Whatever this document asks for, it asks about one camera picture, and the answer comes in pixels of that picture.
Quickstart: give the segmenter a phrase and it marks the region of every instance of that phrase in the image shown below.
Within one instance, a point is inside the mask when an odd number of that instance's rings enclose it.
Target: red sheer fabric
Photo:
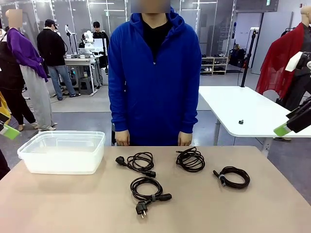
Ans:
[[[258,93],[275,90],[280,98],[285,97],[294,76],[294,71],[288,72],[285,68],[289,60],[300,51],[303,37],[304,27],[300,23],[294,30],[272,43],[261,67],[256,87]]]

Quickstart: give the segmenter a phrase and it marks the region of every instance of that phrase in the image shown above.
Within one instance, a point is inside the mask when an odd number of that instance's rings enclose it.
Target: hand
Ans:
[[[118,146],[130,145],[130,133],[128,130],[116,132],[116,141]]]
[[[178,145],[179,146],[190,146],[191,142],[192,142],[192,134],[191,133],[179,132],[179,135],[178,135]]]

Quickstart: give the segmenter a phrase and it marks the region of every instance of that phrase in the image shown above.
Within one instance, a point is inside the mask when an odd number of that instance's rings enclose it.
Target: workbench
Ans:
[[[199,92],[217,117],[215,146],[222,124],[234,137],[263,138],[261,152],[268,156],[273,138],[277,137],[274,129],[288,121],[289,110],[249,87],[201,86]],[[290,132],[286,137],[311,137],[311,126],[298,133]]]
[[[310,233],[311,207],[255,147],[198,147],[206,166],[189,173],[175,164],[181,147],[106,147],[93,175],[30,173],[21,161],[0,181],[0,229],[4,233]],[[156,180],[169,201],[137,215],[130,183],[143,176],[115,159],[154,155]],[[222,187],[213,170],[244,169],[246,189]],[[226,177],[234,182],[235,174]],[[139,192],[153,194],[152,185]]]
[[[99,79],[99,76],[101,75],[101,71],[99,69],[99,57],[101,57],[101,55],[90,57],[90,58],[65,58],[65,64],[67,66],[89,67],[92,90],[93,90],[93,92],[89,96],[93,96],[98,91],[97,89],[95,89],[95,85],[94,85],[95,82],[96,82],[96,85],[99,85],[99,86],[102,85]]]

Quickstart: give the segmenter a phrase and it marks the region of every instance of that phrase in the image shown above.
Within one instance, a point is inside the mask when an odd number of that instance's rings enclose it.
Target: clear plastic container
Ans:
[[[31,173],[93,174],[103,158],[104,142],[103,132],[45,131],[17,153]]]

